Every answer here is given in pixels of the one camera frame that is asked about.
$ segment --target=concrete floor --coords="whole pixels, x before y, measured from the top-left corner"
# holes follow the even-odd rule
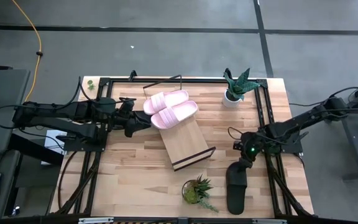
[[[35,24],[45,26],[258,28],[252,0],[17,2]],[[259,3],[266,29],[358,30],[358,0]],[[0,24],[27,25],[27,21],[13,3],[0,0]],[[266,77],[259,34],[43,31],[40,35],[45,55],[32,101],[64,103],[78,76],[129,75],[131,70],[139,75],[220,77],[226,67],[234,74],[250,67],[252,77]],[[358,86],[358,35],[273,34],[267,35],[267,45],[274,77],[285,79],[291,102],[314,103],[336,90]],[[34,32],[0,30],[0,65],[34,71],[37,49]],[[293,115],[306,110],[291,106]],[[358,180],[341,180],[357,171],[341,124],[320,123],[308,131],[302,144],[315,213],[358,221]],[[34,204],[26,206],[26,215],[45,212],[46,207]]]

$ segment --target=black slide sandal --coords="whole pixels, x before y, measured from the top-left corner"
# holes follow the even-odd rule
[[[240,215],[244,211],[247,174],[240,169],[240,162],[233,162],[226,171],[226,203],[231,214]]]

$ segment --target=butcher block tabletop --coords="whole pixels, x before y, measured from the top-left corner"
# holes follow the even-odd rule
[[[100,77],[84,77],[83,88],[91,98],[96,98]],[[87,82],[92,80],[95,89],[89,90]],[[284,81],[281,78],[268,78],[268,90],[275,121],[291,118]],[[143,89],[149,83],[114,83],[112,98],[136,98],[134,110],[143,110],[143,103],[153,94],[161,91],[180,89],[179,83],[161,83]],[[259,154],[251,169],[247,169],[248,188],[245,209],[240,215],[230,214],[226,206],[227,167],[239,160],[240,152],[232,149],[234,140],[227,128],[233,127],[242,132],[256,131],[259,125],[255,93],[245,94],[238,108],[222,105],[225,83],[183,83],[182,89],[189,93],[189,100],[197,103],[199,111],[196,122],[208,147],[216,147],[213,155],[184,169],[173,171],[170,158],[159,131],[153,127],[135,132],[127,138],[124,131],[109,133],[106,150],[101,155],[98,178],[94,192],[92,216],[113,217],[198,217],[198,218],[273,218],[272,199],[265,159]],[[260,91],[265,123],[268,124],[265,99]],[[78,100],[86,100],[80,93]],[[68,156],[65,156],[62,168]],[[62,182],[62,204],[76,189],[84,158],[78,152],[68,165]],[[310,213],[313,207],[310,200],[305,171],[299,158],[292,154],[282,154],[283,166],[288,188],[296,199]],[[181,196],[182,185],[199,175],[211,180],[213,189],[209,202],[219,212],[213,212],[199,205],[187,204]],[[277,191],[280,208],[284,212],[283,197]],[[83,205],[85,207],[88,187],[85,188]],[[52,202],[51,212],[58,210],[57,190]]]

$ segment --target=pink slipper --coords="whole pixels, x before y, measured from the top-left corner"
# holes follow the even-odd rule
[[[144,113],[153,115],[166,107],[172,107],[184,103],[189,100],[189,94],[186,90],[178,90],[170,93],[157,93],[152,95],[143,104]]]
[[[152,124],[161,130],[169,129],[180,121],[193,116],[198,110],[194,101],[187,101],[180,105],[167,107],[152,116]]]

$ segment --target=small plant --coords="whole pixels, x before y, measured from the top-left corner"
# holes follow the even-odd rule
[[[226,96],[231,101],[237,101],[239,99],[244,100],[244,93],[251,91],[260,86],[259,83],[248,81],[249,76],[249,68],[243,72],[240,77],[234,81],[229,77],[229,75],[225,72],[224,78],[227,80],[229,84],[229,88],[227,89]]]
[[[88,89],[91,91],[94,90],[94,84],[93,84],[92,80],[88,81]]]
[[[212,189],[209,184],[210,180],[201,180],[200,175],[196,180],[189,180],[186,182],[182,189],[183,198],[187,203],[198,203],[203,208],[210,209],[214,212],[219,212],[214,206],[210,205],[207,201],[209,193],[206,191]]]

